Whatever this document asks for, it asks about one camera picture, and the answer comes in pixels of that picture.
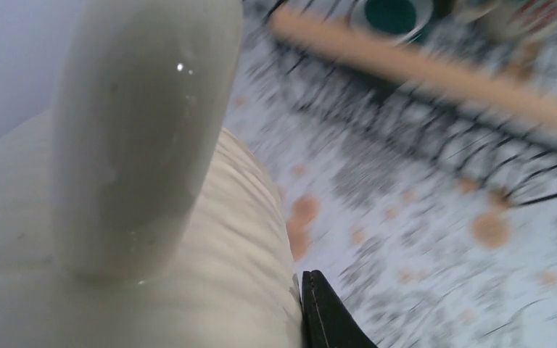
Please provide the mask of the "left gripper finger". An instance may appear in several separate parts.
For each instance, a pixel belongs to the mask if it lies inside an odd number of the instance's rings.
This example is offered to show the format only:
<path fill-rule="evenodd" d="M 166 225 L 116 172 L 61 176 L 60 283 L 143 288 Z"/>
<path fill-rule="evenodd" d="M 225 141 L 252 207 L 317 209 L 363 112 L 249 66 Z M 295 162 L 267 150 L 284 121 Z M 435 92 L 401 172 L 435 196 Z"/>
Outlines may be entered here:
<path fill-rule="evenodd" d="M 310 348 L 376 348 L 319 270 L 302 274 L 302 312 Z"/>

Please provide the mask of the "cream ribbed mug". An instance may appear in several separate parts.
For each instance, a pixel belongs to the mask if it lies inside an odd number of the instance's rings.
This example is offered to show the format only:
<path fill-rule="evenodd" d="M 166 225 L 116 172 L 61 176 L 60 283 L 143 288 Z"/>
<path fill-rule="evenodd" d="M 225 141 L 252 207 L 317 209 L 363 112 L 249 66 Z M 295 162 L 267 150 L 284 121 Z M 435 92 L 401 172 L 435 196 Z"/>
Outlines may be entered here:
<path fill-rule="evenodd" d="M 90 1 L 0 140 L 0 347 L 305 347 L 275 184 L 223 127 L 240 1 Z"/>

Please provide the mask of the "dark green mug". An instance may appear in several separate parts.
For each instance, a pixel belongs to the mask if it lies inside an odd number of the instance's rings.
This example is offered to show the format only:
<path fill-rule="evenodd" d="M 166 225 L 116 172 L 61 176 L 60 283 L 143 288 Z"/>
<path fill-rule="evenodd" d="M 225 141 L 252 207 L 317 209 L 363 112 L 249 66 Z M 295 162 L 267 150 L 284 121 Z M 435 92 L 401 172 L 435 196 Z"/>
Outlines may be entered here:
<path fill-rule="evenodd" d="M 396 44 L 422 44 L 439 21 L 451 13 L 453 4 L 439 0 L 357 1 L 347 22 L 354 28 L 388 36 Z"/>

